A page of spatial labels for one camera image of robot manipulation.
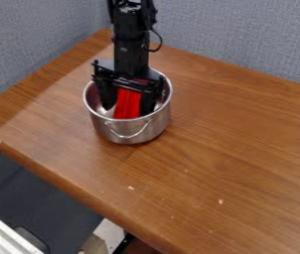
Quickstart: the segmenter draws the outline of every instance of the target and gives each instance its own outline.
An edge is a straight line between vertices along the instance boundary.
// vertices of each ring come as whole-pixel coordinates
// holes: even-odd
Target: wooden table
[[[0,95],[0,151],[164,253],[300,253],[300,84],[165,47],[173,121],[97,137],[82,103],[98,32]]]

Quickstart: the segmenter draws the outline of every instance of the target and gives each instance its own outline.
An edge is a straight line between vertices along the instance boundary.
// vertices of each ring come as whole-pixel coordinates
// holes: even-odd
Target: red object
[[[138,82],[147,82],[147,80],[134,79]],[[118,98],[114,110],[114,119],[130,119],[141,116],[142,93],[118,88]]]

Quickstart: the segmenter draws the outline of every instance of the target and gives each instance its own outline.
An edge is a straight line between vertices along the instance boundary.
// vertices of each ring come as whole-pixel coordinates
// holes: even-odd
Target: metal pot
[[[97,133],[109,141],[125,145],[139,144],[158,137],[170,121],[173,85],[168,78],[164,92],[164,99],[157,102],[155,111],[151,114],[133,119],[113,119],[114,108],[109,111],[103,109],[98,89],[91,81],[83,92],[83,103],[90,112]]]

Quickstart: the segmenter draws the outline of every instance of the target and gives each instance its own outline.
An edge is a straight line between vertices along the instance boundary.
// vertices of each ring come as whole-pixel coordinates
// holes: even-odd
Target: pot rim
[[[154,116],[155,114],[158,114],[164,109],[165,107],[168,106],[168,104],[170,103],[172,101],[172,96],[173,96],[173,84],[172,84],[172,81],[170,79],[168,78],[168,76],[161,72],[158,71],[157,69],[154,69],[161,75],[164,75],[166,77],[166,81],[168,81],[168,85],[169,85],[169,96],[168,96],[168,100],[166,102],[164,103],[162,107],[155,110],[151,114],[147,114],[145,116],[141,116],[141,117],[137,117],[137,118],[131,118],[131,119],[114,119],[114,118],[109,118],[106,116],[102,116],[99,115],[93,109],[91,107],[89,106],[89,103],[87,103],[87,99],[86,99],[86,95],[87,95],[87,91],[89,89],[91,88],[91,86],[94,85],[94,81],[91,80],[83,90],[83,104],[86,106],[86,109],[90,111],[91,114],[94,114],[97,117],[99,117],[101,119],[106,120],[106,121],[111,121],[111,122],[134,122],[137,120],[145,120],[147,118],[150,118],[151,116]]]

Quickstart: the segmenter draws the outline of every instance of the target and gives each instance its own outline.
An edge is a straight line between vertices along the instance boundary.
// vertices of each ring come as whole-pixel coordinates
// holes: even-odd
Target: pot handle
[[[145,123],[145,126],[142,127],[142,129],[133,135],[129,135],[129,136],[125,136],[125,135],[121,135],[115,132],[115,130],[113,129],[111,127],[111,122],[106,121],[105,122],[105,125],[109,127],[109,130],[110,132],[119,138],[119,139],[131,139],[131,138],[135,138],[137,136],[141,135],[141,133],[145,131],[145,129],[147,128],[147,126],[150,125],[150,123],[153,122],[153,119],[149,119]]]

